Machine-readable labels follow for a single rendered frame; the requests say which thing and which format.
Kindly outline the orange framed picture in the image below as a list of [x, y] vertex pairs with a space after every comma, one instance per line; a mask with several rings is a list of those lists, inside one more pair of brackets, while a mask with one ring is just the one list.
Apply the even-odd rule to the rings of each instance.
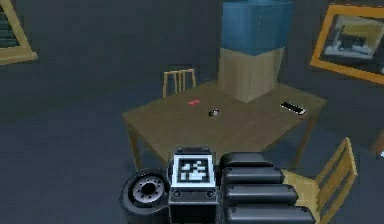
[[330, 4], [310, 64], [384, 85], [384, 6]]

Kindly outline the light wooden chair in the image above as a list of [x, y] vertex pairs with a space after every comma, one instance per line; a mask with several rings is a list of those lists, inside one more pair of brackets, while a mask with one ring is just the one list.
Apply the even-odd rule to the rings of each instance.
[[174, 93], [180, 93], [182, 91], [186, 90], [186, 75], [189, 74], [191, 76], [192, 81], [192, 87], [195, 87], [197, 85], [195, 70], [190, 69], [183, 69], [183, 70], [173, 70], [173, 71], [166, 71], [163, 73], [163, 85], [162, 85], [162, 97], [167, 97], [167, 86], [168, 86], [168, 77], [173, 77], [173, 83], [174, 83]]
[[314, 179], [288, 170], [283, 170], [283, 174], [284, 182], [292, 185], [298, 193], [296, 205], [307, 207], [314, 216], [315, 224], [330, 224], [358, 176], [350, 138], [345, 137], [341, 141]]

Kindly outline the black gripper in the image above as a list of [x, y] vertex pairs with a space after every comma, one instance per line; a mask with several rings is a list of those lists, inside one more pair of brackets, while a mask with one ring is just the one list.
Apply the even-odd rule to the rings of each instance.
[[169, 189], [164, 169], [134, 173], [120, 191], [122, 224], [169, 224]]

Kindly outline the blue and tan box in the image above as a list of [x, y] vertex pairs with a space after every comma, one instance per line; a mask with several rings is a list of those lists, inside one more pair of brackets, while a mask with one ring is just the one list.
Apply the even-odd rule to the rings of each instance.
[[223, 3], [220, 90], [248, 103], [275, 87], [294, 6], [294, 0]]

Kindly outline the black remote control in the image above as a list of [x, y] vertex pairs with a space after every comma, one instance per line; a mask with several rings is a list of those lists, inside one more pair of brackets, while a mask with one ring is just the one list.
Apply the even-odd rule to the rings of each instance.
[[306, 110], [304, 108], [301, 108], [289, 102], [283, 102], [280, 104], [280, 106], [298, 115], [304, 115], [306, 113]]

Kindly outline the brown wooden table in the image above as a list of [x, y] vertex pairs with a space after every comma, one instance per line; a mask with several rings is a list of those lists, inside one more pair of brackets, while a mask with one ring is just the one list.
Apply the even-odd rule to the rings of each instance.
[[[188, 105], [198, 99], [200, 103]], [[280, 106], [289, 102], [306, 110], [298, 115]], [[161, 98], [122, 114], [134, 163], [141, 167], [137, 141], [141, 139], [166, 164], [181, 146], [210, 147], [217, 156], [227, 152], [262, 152], [306, 121], [298, 147], [299, 161], [326, 100], [302, 90], [277, 85], [259, 98], [243, 103], [220, 91], [215, 81]], [[218, 109], [218, 116], [209, 111]]]

